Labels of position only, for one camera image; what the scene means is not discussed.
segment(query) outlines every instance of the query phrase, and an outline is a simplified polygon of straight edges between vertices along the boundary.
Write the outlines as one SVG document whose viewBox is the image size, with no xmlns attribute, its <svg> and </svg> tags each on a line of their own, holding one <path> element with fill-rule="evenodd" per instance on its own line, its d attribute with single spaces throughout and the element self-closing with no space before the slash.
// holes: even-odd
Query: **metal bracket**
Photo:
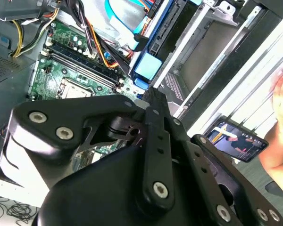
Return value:
<svg viewBox="0 0 283 226">
<path fill-rule="evenodd" d="M 229 25 L 238 26 L 239 23 L 233 20 L 236 8 L 227 1 L 222 1 L 219 6 L 214 6 L 215 2 L 211 0 L 204 0 L 203 3 L 210 6 L 212 9 L 208 12 L 206 17 Z"/>
</svg>

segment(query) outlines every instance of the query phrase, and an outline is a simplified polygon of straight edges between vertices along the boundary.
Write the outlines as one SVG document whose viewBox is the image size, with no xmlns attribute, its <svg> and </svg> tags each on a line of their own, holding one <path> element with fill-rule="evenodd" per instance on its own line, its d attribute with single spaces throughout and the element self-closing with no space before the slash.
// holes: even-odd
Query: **screw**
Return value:
<svg viewBox="0 0 283 226">
<path fill-rule="evenodd" d="M 74 133 L 70 128 L 60 127 L 57 129 L 56 135 L 62 140 L 70 140 L 73 138 Z"/>
<path fill-rule="evenodd" d="M 153 185 L 153 190 L 158 197 L 165 199 L 168 197 L 168 189 L 161 182 L 155 182 Z"/>
<path fill-rule="evenodd" d="M 176 125 L 180 125 L 180 121 L 178 119 L 173 119 L 173 122 L 176 124 Z"/>
<path fill-rule="evenodd" d="M 206 140 L 205 138 L 200 137 L 199 139 L 200 139 L 200 141 L 201 141 L 202 143 L 204 143 L 204 144 L 206 144 L 206 143 L 207 143 L 207 140 Z"/>
<path fill-rule="evenodd" d="M 28 117 L 35 123 L 43 123 L 47 120 L 46 115 L 44 115 L 42 112 L 31 112 Z"/>
<path fill-rule="evenodd" d="M 266 213 L 265 213 L 263 210 L 257 209 L 257 212 L 258 212 L 259 216 L 260 216 L 264 221 L 268 221 L 268 217 L 267 217 Z"/>
<path fill-rule="evenodd" d="M 132 104 L 128 101 L 125 101 L 125 105 L 127 105 L 128 107 L 132 107 Z"/>
<path fill-rule="evenodd" d="M 219 214 L 219 216 L 226 222 L 230 222 L 231 221 L 231 215 L 230 213 L 227 211 L 227 209 L 222 206 L 222 205 L 218 205 L 217 206 L 217 212 Z"/>
<path fill-rule="evenodd" d="M 154 112 L 155 114 L 159 115 L 159 112 L 158 112 L 157 110 L 153 109 L 153 112 Z"/>
<path fill-rule="evenodd" d="M 272 217 L 275 221 L 278 221 L 278 222 L 280 221 L 279 216 L 273 210 L 269 210 L 269 213 L 270 213 L 270 215 L 272 215 Z"/>
</svg>

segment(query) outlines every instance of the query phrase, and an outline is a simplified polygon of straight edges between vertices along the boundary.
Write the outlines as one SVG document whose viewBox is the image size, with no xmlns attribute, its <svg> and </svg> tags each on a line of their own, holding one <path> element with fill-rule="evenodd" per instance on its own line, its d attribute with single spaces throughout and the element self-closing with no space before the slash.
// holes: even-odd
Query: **green circuit board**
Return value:
<svg viewBox="0 0 283 226">
<path fill-rule="evenodd" d="M 51 38 L 54 41 L 71 49 L 80 49 L 82 52 L 88 49 L 87 41 L 83 32 L 73 27 L 69 27 L 59 21 L 54 22 Z"/>
<path fill-rule="evenodd" d="M 98 59 L 95 55 L 87 55 L 88 47 L 84 34 L 73 27 L 64 25 L 59 21 L 55 21 L 52 25 L 52 33 L 48 35 L 53 41 L 58 42 L 71 48 L 72 50 L 89 58 L 89 61 Z M 77 97 L 92 97 L 106 95 L 124 95 L 132 101 L 137 99 L 137 89 L 133 88 L 133 82 L 126 77 L 121 79 L 118 84 L 105 85 L 105 82 L 93 79 L 88 74 L 81 74 L 75 70 L 75 67 L 67 67 L 50 57 L 41 56 L 37 61 L 33 75 L 33 82 L 29 91 L 29 99 L 31 101 L 49 100 L 56 98 L 77 98 Z M 86 150 L 86 152 L 97 152 L 101 156 L 105 156 L 123 147 L 125 143 L 116 141 L 110 146 L 94 147 Z M 84 158 L 81 159 L 80 165 L 84 165 Z"/>
<path fill-rule="evenodd" d="M 90 90 L 92 96 L 106 96 L 114 94 L 111 88 L 108 88 L 89 77 L 65 67 L 53 60 L 42 58 L 36 70 L 30 96 L 36 100 L 56 99 L 58 89 L 63 79 L 69 79 L 74 84 L 81 85 Z"/>
</svg>

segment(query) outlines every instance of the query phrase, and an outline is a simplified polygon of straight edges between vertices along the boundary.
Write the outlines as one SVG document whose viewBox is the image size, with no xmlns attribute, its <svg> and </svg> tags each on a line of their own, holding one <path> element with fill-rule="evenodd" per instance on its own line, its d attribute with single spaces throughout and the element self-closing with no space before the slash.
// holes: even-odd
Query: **blue cable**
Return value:
<svg viewBox="0 0 283 226">
<path fill-rule="evenodd" d="M 139 6 L 144 7 L 144 5 L 143 5 L 141 2 L 139 2 L 138 0 L 129 0 L 129 1 L 135 3 L 136 5 L 139 5 Z M 149 8 L 151 8 L 152 3 L 148 2 L 147 0 L 144 0 L 144 2 L 146 3 L 146 5 L 147 5 Z"/>
<path fill-rule="evenodd" d="M 109 20 L 111 20 L 111 18 L 114 16 L 117 20 L 119 20 L 119 21 L 120 21 L 128 30 L 130 30 L 132 33 L 139 33 L 139 32 L 142 30 L 144 24 L 145 24 L 146 21 L 147 21 L 147 19 L 146 19 L 146 17 L 145 17 L 145 18 L 142 20 L 142 22 L 137 26 L 137 28 L 136 28 L 134 31 L 132 31 L 130 28 L 128 28 L 128 27 L 117 17 L 117 15 L 115 14 L 115 12 L 113 11 L 113 9 L 112 9 L 112 7 L 111 7 L 111 5 L 110 5 L 109 0 L 105 0 L 105 10 L 106 10 L 106 13 L 107 13 L 107 15 L 108 15 Z"/>
</svg>

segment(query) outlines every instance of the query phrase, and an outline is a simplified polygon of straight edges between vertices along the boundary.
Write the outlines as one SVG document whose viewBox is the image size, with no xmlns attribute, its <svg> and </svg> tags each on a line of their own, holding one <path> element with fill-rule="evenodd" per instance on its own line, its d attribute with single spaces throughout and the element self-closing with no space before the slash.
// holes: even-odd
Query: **yellow wire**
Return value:
<svg viewBox="0 0 283 226">
<path fill-rule="evenodd" d="M 16 28 L 18 30 L 18 38 L 19 38 L 17 49 L 15 51 L 15 54 L 13 55 L 13 57 L 16 57 L 20 53 L 22 47 L 22 32 L 18 23 L 15 20 L 12 20 L 12 22 L 16 25 Z"/>
</svg>

